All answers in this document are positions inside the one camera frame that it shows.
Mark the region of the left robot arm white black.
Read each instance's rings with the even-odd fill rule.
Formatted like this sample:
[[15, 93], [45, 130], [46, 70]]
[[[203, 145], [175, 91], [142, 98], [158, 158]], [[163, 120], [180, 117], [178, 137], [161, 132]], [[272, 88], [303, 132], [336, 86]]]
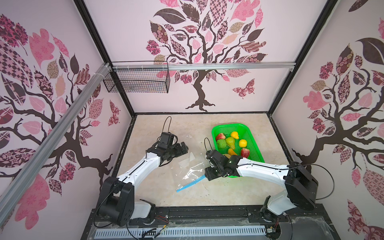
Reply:
[[187, 154], [188, 151], [188, 146], [184, 142], [179, 143], [176, 135], [163, 132], [134, 167], [118, 177], [108, 177], [104, 181], [96, 215], [120, 227], [133, 219], [153, 221], [156, 205], [145, 200], [137, 202], [135, 189], [152, 171], [165, 166], [174, 158]]

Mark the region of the orange banana toy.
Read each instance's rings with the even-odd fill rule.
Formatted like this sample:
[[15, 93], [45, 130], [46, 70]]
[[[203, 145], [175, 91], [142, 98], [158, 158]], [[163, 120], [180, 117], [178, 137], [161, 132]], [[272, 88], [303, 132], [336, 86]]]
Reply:
[[232, 148], [229, 148], [229, 149], [228, 149], [228, 154], [229, 154], [230, 156], [238, 156], [238, 155], [239, 155], [239, 154], [237, 154], [237, 153], [235, 152], [235, 150], [232, 149]]

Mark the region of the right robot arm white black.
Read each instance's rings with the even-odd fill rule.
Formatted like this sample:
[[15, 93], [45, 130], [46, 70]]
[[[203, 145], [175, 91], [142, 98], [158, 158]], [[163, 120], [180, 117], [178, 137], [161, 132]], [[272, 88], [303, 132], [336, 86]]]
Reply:
[[241, 156], [230, 158], [217, 150], [206, 152], [210, 166], [205, 168], [208, 181], [225, 177], [250, 177], [271, 182], [283, 190], [265, 199], [258, 215], [267, 222], [277, 220], [284, 212], [299, 208], [312, 211], [316, 206], [319, 183], [300, 163], [273, 165], [249, 160]]

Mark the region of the clear zip bag blue zipper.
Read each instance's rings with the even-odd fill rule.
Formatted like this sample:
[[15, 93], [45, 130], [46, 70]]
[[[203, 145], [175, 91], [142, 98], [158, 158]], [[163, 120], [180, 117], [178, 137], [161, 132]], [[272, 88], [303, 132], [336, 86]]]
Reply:
[[205, 168], [209, 167], [205, 154], [194, 155], [190, 153], [187, 158], [177, 163], [174, 170], [176, 192], [179, 193], [204, 180]]

